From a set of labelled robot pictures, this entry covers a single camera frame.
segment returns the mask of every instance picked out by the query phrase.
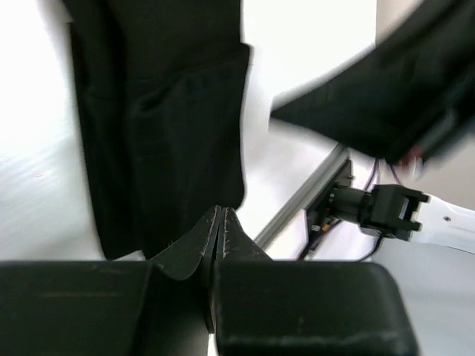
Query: black object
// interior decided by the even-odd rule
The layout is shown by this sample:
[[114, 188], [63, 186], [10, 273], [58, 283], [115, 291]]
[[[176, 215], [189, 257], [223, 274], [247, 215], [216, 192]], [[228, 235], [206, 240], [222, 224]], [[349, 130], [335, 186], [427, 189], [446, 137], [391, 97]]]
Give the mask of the black object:
[[102, 250], [151, 258], [243, 199], [240, 0], [63, 2]]
[[231, 208], [144, 262], [0, 264], [4, 355], [418, 354], [397, 286], [372, 263], [274, 262]]
[[474, 122], [474, 14], [474, 0], [423, 1], [363, 59], [272, 117], [391, 165], [412, 150], [438, 156]]
[[371, 192], [337, 186], [327, 207], [331, 216], [358, 224], [365, 234], [407, 240], [420, 230], [413, 215], [428, 201], [428, 195], [401, 185], [375, 185]]

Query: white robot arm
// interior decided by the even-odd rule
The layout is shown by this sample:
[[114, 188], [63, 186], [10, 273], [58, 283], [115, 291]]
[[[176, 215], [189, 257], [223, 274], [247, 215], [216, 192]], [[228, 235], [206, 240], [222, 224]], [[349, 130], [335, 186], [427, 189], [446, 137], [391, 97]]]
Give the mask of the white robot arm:
[[422, 224], [414, 231], [412, 243], [432, 243], [475, 254], [475, 211], [430, 196], [417, 216]]

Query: black fabric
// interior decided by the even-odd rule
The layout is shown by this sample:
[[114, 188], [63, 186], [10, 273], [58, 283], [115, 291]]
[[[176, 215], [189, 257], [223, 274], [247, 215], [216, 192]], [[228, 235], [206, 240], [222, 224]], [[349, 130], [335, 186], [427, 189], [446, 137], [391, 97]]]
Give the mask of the black fabric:
[[[473, 72], [474, 14], [474, 0], [425, 0], [375, 50], [272, 117], [394, 163], [445, 114], [444, 100], [456, 101], [456, 86]], [[468, 106], [457, 102], [465, 117], [475, 111], [471, 97]]]
[[102, 249], [153, 257], [242, 202], [240, 1], [63, 2]]

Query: black pants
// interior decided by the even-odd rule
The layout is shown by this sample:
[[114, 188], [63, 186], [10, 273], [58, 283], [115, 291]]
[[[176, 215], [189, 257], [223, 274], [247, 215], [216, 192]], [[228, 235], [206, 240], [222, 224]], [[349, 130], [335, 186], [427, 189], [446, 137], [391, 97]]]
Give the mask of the black pants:
[[102, 250], [153, 257], [242, 202], [240, 1], [64, 3]]

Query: black garment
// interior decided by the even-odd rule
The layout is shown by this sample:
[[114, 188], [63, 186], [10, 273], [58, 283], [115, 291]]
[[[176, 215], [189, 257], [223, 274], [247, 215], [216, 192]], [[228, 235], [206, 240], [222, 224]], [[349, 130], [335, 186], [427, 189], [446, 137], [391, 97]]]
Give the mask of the black garment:
[[462, 88], [473, 87], [474, 14], [474, 0], [425, 0], [375, 50], [272, 117], [397, 162], [447, 109], [460, 126], [475, 113]]
[[239, 0], [63, 0], [97, 231], [153, 257], [244, 195]]

